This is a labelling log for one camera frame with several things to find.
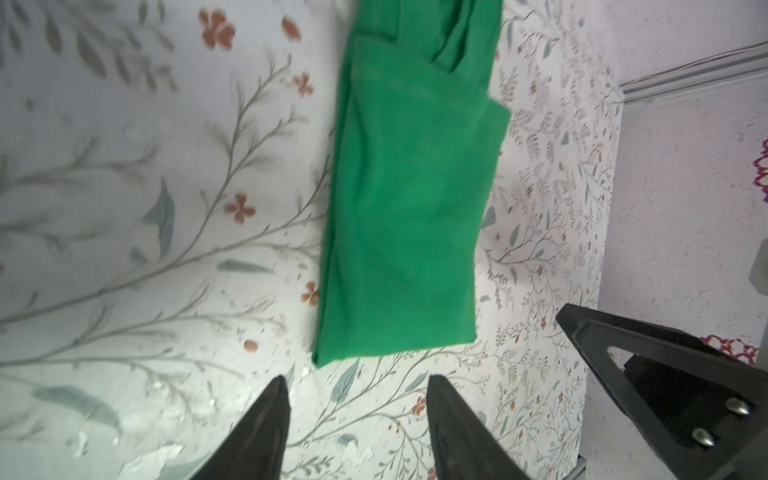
silver bolt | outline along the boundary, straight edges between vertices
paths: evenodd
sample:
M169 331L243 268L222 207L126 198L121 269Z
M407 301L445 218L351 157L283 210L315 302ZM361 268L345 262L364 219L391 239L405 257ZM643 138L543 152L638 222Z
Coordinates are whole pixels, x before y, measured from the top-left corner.
M728 400L726 400L725 408L729 409L731 412L737 415L750 414L750 406L747 405L743 400L739 400L734 397L730 397Z
M709 433L705 429L701 429L701 428L694 429L690 433L690 436L694 437L694 440L696 440L699 443L699 445L701 445L703 447L714 447L715 446L715 439L714 439L714 437L712 436L711 433Z

red petal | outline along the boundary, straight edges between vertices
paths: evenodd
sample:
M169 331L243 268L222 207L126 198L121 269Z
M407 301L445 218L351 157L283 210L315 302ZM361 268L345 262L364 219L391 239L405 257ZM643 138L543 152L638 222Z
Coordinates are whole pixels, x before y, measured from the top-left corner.
M211 23L214 24L214 28L227 21L227 16L223 10L216 10L213 15L210 16Z
M226 27L222 28L221 31L219 31L218 34L218 40L219 44L221 44L222 47L225 47L227 50L232 48L232 37L235 36L235 29L232 25L227 25Z
M208 46L208 48L213 48L216 46L214 31L210 28L206 28L205 31L203 31L203 42Z
M286 34L286 37L290 40L301 41L299 27L296 25L296 21L288 15L283 17L283 33Z

floral tablecloth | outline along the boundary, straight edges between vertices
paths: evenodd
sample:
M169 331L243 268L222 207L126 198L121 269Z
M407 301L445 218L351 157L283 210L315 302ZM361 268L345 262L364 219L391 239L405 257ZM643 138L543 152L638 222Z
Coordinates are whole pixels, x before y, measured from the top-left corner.
M567 473L586 372L554 314L597 304L621 112L580 8L505 6L478 341L318 370L354 5L1 0L0 478L181 480L279 374L284 478L434 478L436 373L529 475Z

fabric fold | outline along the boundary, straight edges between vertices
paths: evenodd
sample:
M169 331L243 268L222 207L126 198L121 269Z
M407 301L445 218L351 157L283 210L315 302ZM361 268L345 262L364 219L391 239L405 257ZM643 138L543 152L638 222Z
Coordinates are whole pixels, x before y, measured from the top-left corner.
M364 0L349 38L318 366L475 339L474 249L509 121L487 95L501 2L406 3Z

folded green fabric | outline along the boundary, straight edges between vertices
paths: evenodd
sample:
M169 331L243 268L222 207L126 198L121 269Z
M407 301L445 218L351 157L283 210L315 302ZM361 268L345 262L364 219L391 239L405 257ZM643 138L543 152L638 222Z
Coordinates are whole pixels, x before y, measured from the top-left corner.
M474 249L509 112L502 0L362 0L339 81L318 366L475 340Z

